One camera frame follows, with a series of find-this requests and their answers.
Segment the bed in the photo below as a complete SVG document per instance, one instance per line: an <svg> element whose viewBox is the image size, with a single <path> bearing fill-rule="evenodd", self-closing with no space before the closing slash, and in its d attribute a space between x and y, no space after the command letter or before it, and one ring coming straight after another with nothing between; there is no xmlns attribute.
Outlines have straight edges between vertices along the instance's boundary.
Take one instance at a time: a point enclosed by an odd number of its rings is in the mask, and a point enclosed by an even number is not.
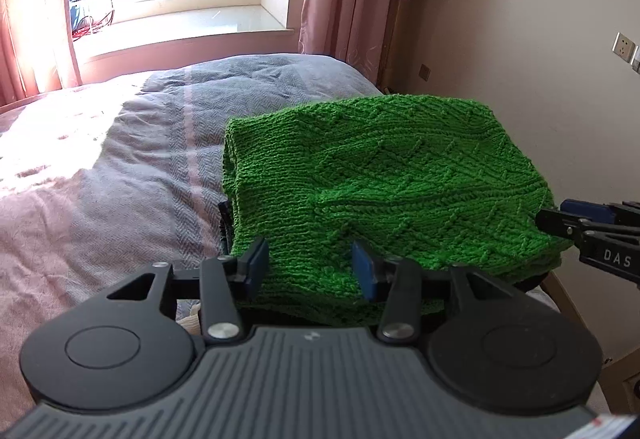
<svg viewBox="0 0 640 439"><path fill-rule="evenodd" d="M121 76L1 114L0 430L33 404L18 352L34 328L143 264L220 253L229 117L376 94L332 58L272 54Z"/></svg>

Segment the wall socket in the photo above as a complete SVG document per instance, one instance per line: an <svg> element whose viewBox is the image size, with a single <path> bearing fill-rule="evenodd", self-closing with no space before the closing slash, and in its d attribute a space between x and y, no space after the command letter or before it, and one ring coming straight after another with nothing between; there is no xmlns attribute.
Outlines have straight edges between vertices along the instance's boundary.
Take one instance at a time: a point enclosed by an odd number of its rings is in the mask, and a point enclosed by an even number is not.
<svg viewBox="0 0 640 439"><path fill-rule="evenodd" d="M421 77L425 82L429 80L429 75L431 74L431 69L427 67L425 64L420 66L420 70L418 71L418 76Z"/></svg>
<svg viewBox="0 0 640 439"><path fill-rule="evenodd" d="M613 43L612 51L620 56L620 58L622 58L625 62L630 63L631 58L634 56L635 50L636 44L622 33L618 33L618 36L616 36L616 41Z"/></svg>

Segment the green sweater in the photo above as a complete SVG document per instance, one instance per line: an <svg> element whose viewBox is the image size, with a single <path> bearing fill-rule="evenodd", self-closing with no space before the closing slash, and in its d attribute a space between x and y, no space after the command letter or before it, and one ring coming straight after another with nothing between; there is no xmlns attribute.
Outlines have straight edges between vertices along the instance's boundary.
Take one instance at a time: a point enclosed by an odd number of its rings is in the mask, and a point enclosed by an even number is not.
<svg viewBox="0 0 640 439"><path fill-rule="evenodd" d="M466 263L510 281L555 267L568 247L536 229L551 191L476 101L377 96L232 119L223 185L232 252L258 235L270 246L255 305L319 323L380 316L351 272L354 239L428 269Z"/></svg>

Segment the black clamp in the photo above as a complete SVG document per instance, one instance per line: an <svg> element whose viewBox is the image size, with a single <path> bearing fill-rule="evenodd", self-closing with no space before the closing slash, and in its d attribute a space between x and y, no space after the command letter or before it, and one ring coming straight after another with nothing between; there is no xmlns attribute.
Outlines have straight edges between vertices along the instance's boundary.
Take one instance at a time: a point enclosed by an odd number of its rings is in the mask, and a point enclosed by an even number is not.
<svg viewBox="0 0 640 439"><path fill-rule="evenodd" d="M20 367L34 400L103 411L169 390L207 345L246 338L234 301L255 297L268 266L269 247L258 238L238 259L182 271L156 262L101 291L24 342ZM175 323L178 299L200 299L201 336Z"/></svg>
<svg viewBox="0 0 640 439"><path fill-rule="evenodd" d="M475 267L429 271L411 259L381 257L365 242L351 249L365 298L386 301L378 339L417 348L426 341L434 374L461 398L491 411L531 415L587 400L602 351L584 328ZM447 319L415 343L423 299L443 300Z"/></svg>
<svg viewBox="0 0 640 439"><path fill-rule="evenodd" d="M573 241L581 262L640 286L640 203L567 199L560 210L540 210L536 227Z"/></svg>
<svg viewBox="0 0 640 439"><path fill-rule="evenodd" d="M225 200L218 204L220 211L220 245L222 253L229 255L234 245L234 211L231 200Z"/></svg>

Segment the red cable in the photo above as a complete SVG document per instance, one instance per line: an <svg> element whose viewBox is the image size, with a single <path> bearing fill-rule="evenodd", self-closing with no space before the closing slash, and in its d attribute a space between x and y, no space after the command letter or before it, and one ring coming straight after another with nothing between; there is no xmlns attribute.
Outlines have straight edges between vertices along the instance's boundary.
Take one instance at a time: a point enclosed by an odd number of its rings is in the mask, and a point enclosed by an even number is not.
<svg viewBox="0 0 640 439"><path fill-rule="evenodd" d="M71 33L73 41L79 40L83 36L91 33L96 33L103 27L107 25L111 25L113 22L113 15L115 11L111 9L98 23L93 23L93 18L91 16L85 16L81 19L80 22L89 22L89 25L85 25L84 27L78 28Z"/></svg>

